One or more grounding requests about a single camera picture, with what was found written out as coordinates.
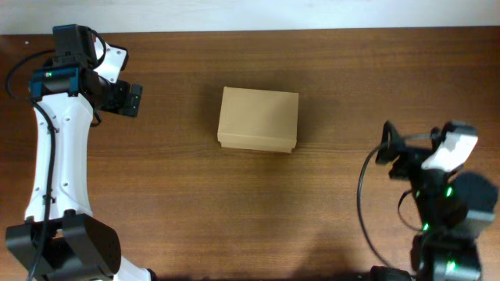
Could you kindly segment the cardboard box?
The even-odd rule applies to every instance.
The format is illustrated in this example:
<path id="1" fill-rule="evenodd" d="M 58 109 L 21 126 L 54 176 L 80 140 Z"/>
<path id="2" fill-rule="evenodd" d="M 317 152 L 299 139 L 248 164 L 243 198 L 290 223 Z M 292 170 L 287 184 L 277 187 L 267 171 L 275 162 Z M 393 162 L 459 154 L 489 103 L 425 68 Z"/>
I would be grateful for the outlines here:
<path id="1" fill-rule="evenodd" d="M 223 89 L 217 140 L 224 148 L 290 153 L 297 144 L 297 93 Z"/>

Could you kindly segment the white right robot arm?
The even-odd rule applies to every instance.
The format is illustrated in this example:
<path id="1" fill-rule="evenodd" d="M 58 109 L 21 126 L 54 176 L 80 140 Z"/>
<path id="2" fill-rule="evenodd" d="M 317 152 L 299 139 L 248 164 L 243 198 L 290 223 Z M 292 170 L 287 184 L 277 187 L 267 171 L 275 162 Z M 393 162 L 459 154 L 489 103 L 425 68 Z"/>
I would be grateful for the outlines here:
<path id="1" fill-rule="evenodd" d="M 409 181 L 404 195 L 414 199 L 421 221 L 411 228 L 416 232 L 412 271 L 383 259 L 367 278 L 480 281 L 484 275 L 476 240 L 495 220 L 499 189 L 482 175 L 461 170 L 477 144 L 477 129 L 447 122 L 421 138 L 430 140 L 430 148 L 408 146 L 410 138 L 386 122 L 380 144 L 367 156 L 378 165 L 391 164 L 391 179 Z"/>

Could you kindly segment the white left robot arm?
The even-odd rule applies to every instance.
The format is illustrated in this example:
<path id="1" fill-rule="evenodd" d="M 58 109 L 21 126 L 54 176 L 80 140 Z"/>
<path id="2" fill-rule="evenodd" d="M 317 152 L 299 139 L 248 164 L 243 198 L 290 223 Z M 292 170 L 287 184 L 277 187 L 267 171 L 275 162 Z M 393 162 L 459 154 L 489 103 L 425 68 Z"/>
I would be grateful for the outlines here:
<path id="1" fill-rule="evenodd" d="M 55 47 L 33 73 L 37 121 L 33 190 L 24 221 L 6 230 L 29 280 L 156 280 L 122 255 L 117 232 L 98 221 L 87 185 L 88 134 L 100 112 L 136 117 L 143 88 L 119 78 L 128 53 L 90 27 L 54 27 Z"/>

